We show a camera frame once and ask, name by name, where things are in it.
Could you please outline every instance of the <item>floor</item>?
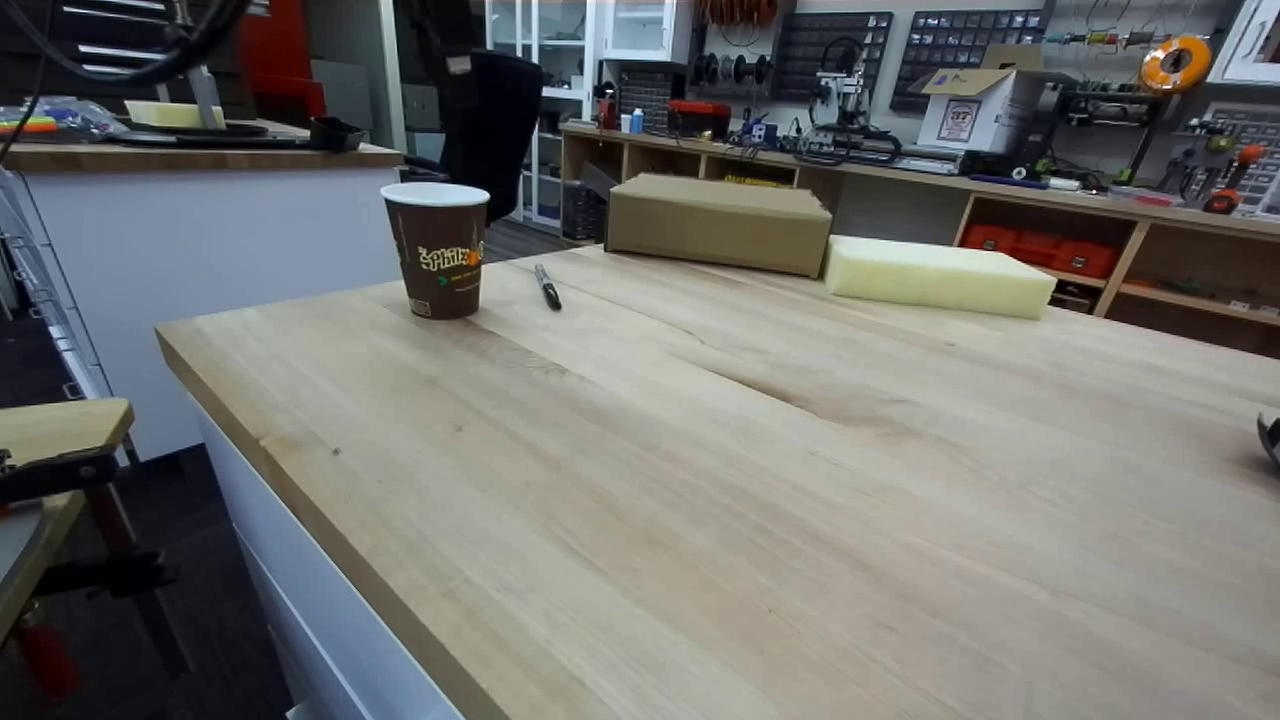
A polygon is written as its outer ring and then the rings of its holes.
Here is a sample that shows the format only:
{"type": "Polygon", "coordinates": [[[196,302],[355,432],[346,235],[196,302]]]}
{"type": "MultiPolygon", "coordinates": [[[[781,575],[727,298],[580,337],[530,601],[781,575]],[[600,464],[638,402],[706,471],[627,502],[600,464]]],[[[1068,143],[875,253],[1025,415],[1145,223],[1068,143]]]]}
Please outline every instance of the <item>floor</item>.
{"type": "MultiPolygon", "coordinates": [[[[526,223],[491,223],[485,245],[491,264],[574,249],[574,241],[526,223]]],[[[160,668],[127,601],[84,593],[50,596],[39,604],[80,668],[80,686],[66,698],[45,697],[27,662],[4,649],[0,720],[284,714],[292,698],[205,451],[148,464],[121,494],[143,544],[163,547],[176,568],[170,604],[196,673],[170,677],[160,668]]],[[[69,544],[69,561],[93,556],[95,547],[95,531],[84,523],[69,544]]]]}

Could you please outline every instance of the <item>butcher block tabletop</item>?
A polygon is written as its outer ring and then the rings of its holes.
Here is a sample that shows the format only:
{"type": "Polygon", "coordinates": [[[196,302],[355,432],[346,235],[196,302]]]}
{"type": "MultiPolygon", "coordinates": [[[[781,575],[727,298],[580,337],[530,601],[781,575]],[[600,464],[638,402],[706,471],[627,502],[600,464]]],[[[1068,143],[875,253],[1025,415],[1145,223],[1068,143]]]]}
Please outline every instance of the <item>butcher block tabletop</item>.
{"type": "Polygon", "coordinates": [[[160,328],[467,714],[1280,714],[1280,362],[610,255],[160,328]]]}

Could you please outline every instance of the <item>workbench leg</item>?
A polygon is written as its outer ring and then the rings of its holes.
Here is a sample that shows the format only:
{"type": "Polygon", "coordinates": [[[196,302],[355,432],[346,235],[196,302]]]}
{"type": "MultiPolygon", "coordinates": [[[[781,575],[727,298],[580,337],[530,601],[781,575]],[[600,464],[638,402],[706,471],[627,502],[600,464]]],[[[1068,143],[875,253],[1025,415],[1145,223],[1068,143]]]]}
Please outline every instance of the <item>workbench leg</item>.
{"type": "MultiPolygon", "coordinates": [[[[131,519],[125,511],[125,502],[121,502],[117,482],[88,488],[84,494],[88,494],[93,523],[108,544],[108,556],[141,551],[141,539],[131,531],[131,519]]],[[[170,606],[163,593],[160,588],[137,593],[131,604],[137,604],[137,613],[141,613],[141,618],[143,618],[163,668],[174,677],[191,677],[196,662],[191,662],[191,652],[190,652],[185,637],[176,633],[176,618],[174,618],[174,606],[170,606]]]]}

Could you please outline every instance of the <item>wooden stool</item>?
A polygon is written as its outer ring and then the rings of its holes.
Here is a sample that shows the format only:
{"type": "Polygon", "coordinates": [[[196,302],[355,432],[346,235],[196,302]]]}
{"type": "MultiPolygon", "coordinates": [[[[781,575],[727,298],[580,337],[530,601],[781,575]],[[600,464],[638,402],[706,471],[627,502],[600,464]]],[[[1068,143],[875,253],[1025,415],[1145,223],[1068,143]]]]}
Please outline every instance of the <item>wooden stool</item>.
{"type": "Polygon", "coordinates": [[[127,451],[127,423],[127,400],[0,407],[0,451],[9,451],[0,456],[0,527],[14,527],[9,551],[0,544],[0,637],[9,637],[32,596],[102,583],[131,596],[163,668],[185,677],[191,660],[160,596],[170,579],[163,561],[141,547],[117,491],[117,451],[127,451]],[[93,511],[108,556],[102,565],[53,568],[80,508],[93,511]]]}

